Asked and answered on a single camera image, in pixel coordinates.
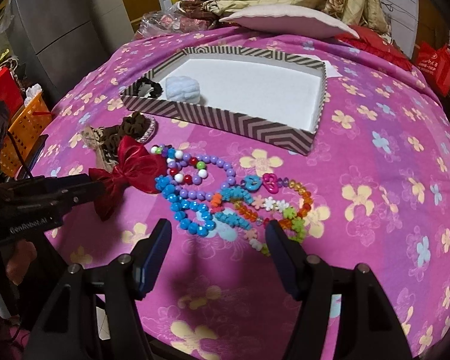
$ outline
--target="pink pillow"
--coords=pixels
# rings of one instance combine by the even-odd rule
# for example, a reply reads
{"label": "pink pillow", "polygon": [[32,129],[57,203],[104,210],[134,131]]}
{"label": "pink pillow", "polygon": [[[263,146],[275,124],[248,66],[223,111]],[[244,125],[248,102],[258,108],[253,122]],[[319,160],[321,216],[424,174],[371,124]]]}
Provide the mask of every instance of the pink pillow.
{"label": "pink pillow", "polygon": [[223,17],[220,21],[237,23],[251,30],[301,35],[314,39],[330,38],[343,33],[360,38],[356,31],[326,13],[289,4],[251,5]]}

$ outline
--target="bed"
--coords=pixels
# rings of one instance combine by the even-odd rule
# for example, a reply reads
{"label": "bed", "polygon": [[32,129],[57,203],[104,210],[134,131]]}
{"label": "bed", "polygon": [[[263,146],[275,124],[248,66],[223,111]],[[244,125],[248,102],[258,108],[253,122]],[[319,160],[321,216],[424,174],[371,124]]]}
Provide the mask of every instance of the bed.
{"label": "bed", "polygon": [[[172,144],[192,155],[213,151],[232,162],[239,177],[274,171],[301,181],[314,199],[304,249],[334,266],[369,264],[414,356],[439,341],[450,326],[450,125],[416,68],[406,72],[346,45],[235,27],[137,40],[118,49],[54,108],[56,119],[44,131],[49,137],[32,172],[87,173],[95,154],[83,145],[80,131],[120,123],[131,113],[119,95],[126,86],[177,50],[203,44],[330,61],[342,76],[328,79],[312,152],[305,157],[164,117],[156,117],[158,132],[146,147]],[[213,177],[206,182],[210,188],[220,184]],[[300,204],[297,195],[280,194]],[[137,303],[144,330],[197,358],[281,358],[299,303],[242,230],[222,223],[207,238],[191,236],[178,227],[162,196],[129,187],[108,221],[85,204],[47,236],[67,262],[88,268],[129,252],[159,218],[170,219],[174,233],[155,289]],[[333,356],[339,312],[335,296],[323,360]]]}

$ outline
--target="purple bead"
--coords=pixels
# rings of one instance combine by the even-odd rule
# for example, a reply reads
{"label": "purple bead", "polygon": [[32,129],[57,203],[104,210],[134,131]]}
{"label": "purple bead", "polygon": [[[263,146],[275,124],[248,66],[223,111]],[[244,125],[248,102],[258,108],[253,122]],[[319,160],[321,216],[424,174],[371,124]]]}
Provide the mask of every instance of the purple bead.
{"label": "purple bead", "polygon": [[192,183],[200,185],[202,183],[202,178],[199,175],[195,175],[192,177]]}

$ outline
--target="basket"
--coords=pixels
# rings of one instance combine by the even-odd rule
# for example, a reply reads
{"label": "basket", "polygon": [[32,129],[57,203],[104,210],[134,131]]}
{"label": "basket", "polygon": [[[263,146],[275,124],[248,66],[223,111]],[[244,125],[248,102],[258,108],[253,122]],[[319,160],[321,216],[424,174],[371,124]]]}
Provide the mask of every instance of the basket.
{"label": "basket", "polygon": [[[42,99],[42,93],[34,97],[8,129],[23,160],[27,159],[38,137],[52,121],[51,115],[33,115],[34,112],[48,112],[48,108]],[[0,152],[0,168],[6,175],[14,177],[21,166],[10,137],[6,136]]]}

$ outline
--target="green bead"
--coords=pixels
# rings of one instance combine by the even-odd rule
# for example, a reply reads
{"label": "green bead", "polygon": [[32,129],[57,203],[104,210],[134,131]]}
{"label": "green bead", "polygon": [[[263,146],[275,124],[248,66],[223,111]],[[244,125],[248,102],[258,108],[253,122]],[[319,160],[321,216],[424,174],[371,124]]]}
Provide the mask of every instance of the green bead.
{"label": "green bead", "polygon": [[198,170],[207,168],[207,164],[203,161],[198,161],[195,166]]}

